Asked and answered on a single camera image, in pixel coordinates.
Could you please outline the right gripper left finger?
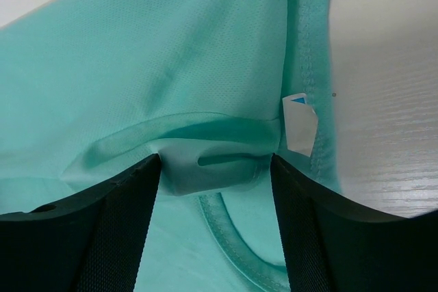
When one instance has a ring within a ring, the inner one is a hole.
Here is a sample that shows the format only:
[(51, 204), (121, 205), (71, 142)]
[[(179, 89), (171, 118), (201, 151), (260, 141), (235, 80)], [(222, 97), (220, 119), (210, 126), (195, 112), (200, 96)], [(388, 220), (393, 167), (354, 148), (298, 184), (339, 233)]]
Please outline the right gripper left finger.
[(29, 213), (1, 216), (2, 291), (132, 291), (159, 186), (158, 155)]

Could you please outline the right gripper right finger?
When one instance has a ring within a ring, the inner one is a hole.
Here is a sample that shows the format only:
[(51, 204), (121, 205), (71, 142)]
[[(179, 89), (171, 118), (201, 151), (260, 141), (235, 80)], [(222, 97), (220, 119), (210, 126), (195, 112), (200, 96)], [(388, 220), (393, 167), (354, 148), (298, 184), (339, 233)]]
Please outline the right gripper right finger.
[(274, 155), (272, 193), (293, 291), (436, 291), (437, 212), (354, 202)]

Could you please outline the teal t shirt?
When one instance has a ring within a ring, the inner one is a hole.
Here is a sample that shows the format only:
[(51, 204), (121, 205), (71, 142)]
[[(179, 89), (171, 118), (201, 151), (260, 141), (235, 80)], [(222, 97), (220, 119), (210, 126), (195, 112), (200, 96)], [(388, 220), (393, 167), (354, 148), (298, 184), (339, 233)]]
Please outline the teal t shirt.
[(278, 154), (339, 187), (329, 0), (56, 0), (1, 29), (1, 212), (157, 153), (136, 291), (289, 291)]

